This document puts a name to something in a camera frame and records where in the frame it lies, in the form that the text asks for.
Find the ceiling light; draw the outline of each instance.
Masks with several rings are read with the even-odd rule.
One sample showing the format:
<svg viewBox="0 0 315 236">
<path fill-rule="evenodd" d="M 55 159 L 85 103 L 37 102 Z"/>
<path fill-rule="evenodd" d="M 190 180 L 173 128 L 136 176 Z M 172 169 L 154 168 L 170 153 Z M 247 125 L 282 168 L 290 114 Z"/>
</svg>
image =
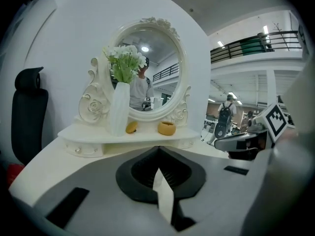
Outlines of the ceiling light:
<svg viewBox="0 0 315 236">
<path fill-rule="evenodd" d="M 265 34 L 268 34 L 268 28 L 267 28 L 267 26 L 264 26 L 264 32 L 265 32 Z"/>
<path fill-rule="evenodd" d="M 234 99 L 237 99 L 237 97 L 235 96 L 235 94 L 233 94 L 233 92 L 229 92 L 228 94 L 232 94 Z"/>
<path fill-rule="evenodd" d="M 218 44 L 222 47 L 224 46 L 221 41 L 218 41 Z"/>
<path fill-rule="evenodd" d="M 148 52 L 148 51 L 149 51 L 149 48 L 146 47 L 146 46 L 143 46 L 143 47 L 141 48 L 141 50 L 144 51 L 144 52 Z"/>
</svg>

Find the person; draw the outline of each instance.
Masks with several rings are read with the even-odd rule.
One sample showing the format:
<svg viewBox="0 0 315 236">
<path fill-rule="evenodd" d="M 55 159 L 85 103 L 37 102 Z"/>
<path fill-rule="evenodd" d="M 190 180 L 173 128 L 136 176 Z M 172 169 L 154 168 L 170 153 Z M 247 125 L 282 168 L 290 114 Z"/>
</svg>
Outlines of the person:
<svg viewBox="0 0 315 236">
<path fill-rule="evenodd" d="M 134 80 L 130 83 L 130 107 L 143 111 L 142 104 L 146 97 L 153 97 L 153 87 L 151 80 L 144 75 L 149 67 L 149 59 L 146 58 L 146 66 L 139 67 L 139 71 Z"/>
<path fill-rule="evenodd" d="M 219 108 L 218 108 L 218 113 L 219 113 L 219 115 L 220 115 L 220 111 L 221 111 L 221 109 L 223 108 L 223 105 L 224 105 L 225 107 L 228 107 L 228 108 L 231 110 L 232 117 L 235 116 L 235 115 L 237 114 L 237 112 L 236 112 L 236 106 L 235 106 L 235 104 L 234 104 L 233 102 L 234 102 L 234 97 L 233 97 L 232 94 L 229 94 L 229 95 L 227 96 L 226 101 L 224 102 L 224 104 L 221 103 L 221 105 L 220 105 Z M 213 142 L 215 139 L 216 139 L 216 136 L 215 136 L 215 133 L 213 132 L 213 134 L 212 134 L 210 140 L 207 141 L 207 144 L 211 145 L 212 142 Z"/>
<path fill-rule="evenodd" d="M 252 118 L 252 116 L 253 116 L 253 112 L 248 111 L 247 116 L 241 122 L 241 131 L 240 131 L 241 133 L 246 132 L 247 126 L 248 126 L 248 121 Z"/>
</svg>

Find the green leaves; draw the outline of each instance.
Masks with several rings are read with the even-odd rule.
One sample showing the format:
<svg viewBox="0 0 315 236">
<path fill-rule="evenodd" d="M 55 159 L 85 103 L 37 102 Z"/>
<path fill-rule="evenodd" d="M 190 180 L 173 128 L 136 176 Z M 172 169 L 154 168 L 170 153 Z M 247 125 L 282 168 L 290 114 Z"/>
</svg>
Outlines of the green leaves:
<svg viewBox="0 0 315 236">
<path fill-rule="evenodd" d="M 136 47 L 115 47 L 113 50 L 103 49 L 104 55 L 111 63 L 111 71 L 119 82 L 130 84 L 137 75 L 139 65 L 143 63 L 143 56 L 136 53 Z"/>
</svg>

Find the small drawer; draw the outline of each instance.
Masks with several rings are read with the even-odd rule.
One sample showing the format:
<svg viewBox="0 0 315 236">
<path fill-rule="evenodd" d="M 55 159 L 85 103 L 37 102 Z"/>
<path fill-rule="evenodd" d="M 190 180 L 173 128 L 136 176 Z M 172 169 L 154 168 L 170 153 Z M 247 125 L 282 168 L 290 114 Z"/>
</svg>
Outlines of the small drawer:
<svg viewBox="0 0 315 236">
<path fill-rule="evenodd" d="M 169 141 L 170 145 L 175 148 L 185 149 L 193 146 L 196 138 L 191 139 L 178 139 Z"/>
<path fill-rule="evenodd" d="M 104 144 L 87 144 L 64 140 L 64 145 L 66 151 L 75 156 L 101 157 L 105 152 Z"/>
</svg>

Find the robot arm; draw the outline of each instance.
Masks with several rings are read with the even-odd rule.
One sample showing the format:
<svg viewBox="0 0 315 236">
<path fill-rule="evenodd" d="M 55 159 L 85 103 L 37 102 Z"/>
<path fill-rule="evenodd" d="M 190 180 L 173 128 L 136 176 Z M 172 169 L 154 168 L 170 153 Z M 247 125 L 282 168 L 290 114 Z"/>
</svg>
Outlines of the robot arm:
<svg viewBox="0 0 315 236">
<path fill-rule="evenodd" d="M 247 132 L 217 139 L 214 145 L 233 159 L 253 160 L 261 150 L 272 148 L 286 128 L 284 114 L 274 103 L 249 120 Z"/>
</svg>

